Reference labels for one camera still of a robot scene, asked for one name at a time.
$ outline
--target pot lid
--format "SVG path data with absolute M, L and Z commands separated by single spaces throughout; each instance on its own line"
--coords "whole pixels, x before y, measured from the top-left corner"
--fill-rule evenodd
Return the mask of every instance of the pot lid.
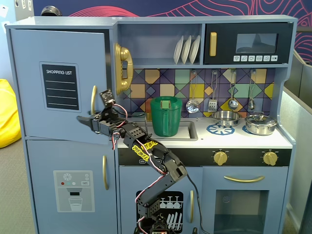
M 258 126 L 275 126 L 277 121 L 269 116 L 251 115 L 245 118 L 246 122 Z

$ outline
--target microwave window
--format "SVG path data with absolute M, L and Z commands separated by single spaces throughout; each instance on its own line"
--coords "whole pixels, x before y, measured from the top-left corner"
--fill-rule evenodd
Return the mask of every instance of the microwave window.
M 237 54 L 275 53 L 277 34 L 237 34 Z

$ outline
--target colorful tile backsplash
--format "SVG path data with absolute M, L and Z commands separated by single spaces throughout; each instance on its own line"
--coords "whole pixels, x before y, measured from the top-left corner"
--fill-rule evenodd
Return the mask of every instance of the colorful tile backsplash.
M 231 70 L 215 69 L 217 71 L 217 88 L 214 96 L 218 101 L 218 110 L 229 110 L 228 102 L 231 97 Z M 253 89 L 255 109 L 270 113 L 273 95 L 275 69 L 257 69 L 256 85 Z M 150 112 L 150 102 L 158 96 L 175 96 L 182 100 L 182 117 L 208 117 L 208 102 L 213 97 L 215 76 L 212 83 L 212 69 L 144 69 L 135 70 L 130 89 L 123 92 L 121 105 L 131 114 Z M 250 69 L 236 70 L 236 86 L 234 98 L 238 101 L 239 112 L 242 117 L 253 113 L 248 109 L 249 102 Z M 200 103 L 199 112 L 189 114 L 185 105 L 192 98 Z

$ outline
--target dishwasher door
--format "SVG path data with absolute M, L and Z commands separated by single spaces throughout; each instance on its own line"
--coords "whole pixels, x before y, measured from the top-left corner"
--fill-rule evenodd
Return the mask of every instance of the dishwasher door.
M 186 167 L 188 174 L 201 194 L 202 167 Z M 120 209 L 121 233 L 132 233 L 137 226 L 136 196 L 153 183 L 159 174 L 149 166 L 120 166 Z M 169 228 L 175 233 L 191 234 L 194 227 L 199 229 L 199 210 L 193 185 L 184 177 L 181 181 L 160 195 L 160 210 Z M 142 221 L 141 226 L 149 233 L 151 219 Z

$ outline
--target play kitchen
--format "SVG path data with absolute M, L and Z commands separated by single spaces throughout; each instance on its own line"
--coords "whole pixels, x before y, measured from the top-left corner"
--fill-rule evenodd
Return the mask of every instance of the play kitchen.
M 135 198 L 159 174 L 122 139 L 113 150 L 115 139 L 76 120 L 103 110 L 99 93 L 110 89 L 119 116 L 169 148 L 197 187 L 183 178 L 159 194 L 175 233 L 282 234 L 295 141 L 279 111 L 296 23 L 270 15 L 7 25 L 36 231 L 137 226 Z M 145 232 L 152 224 L 140 222 Z

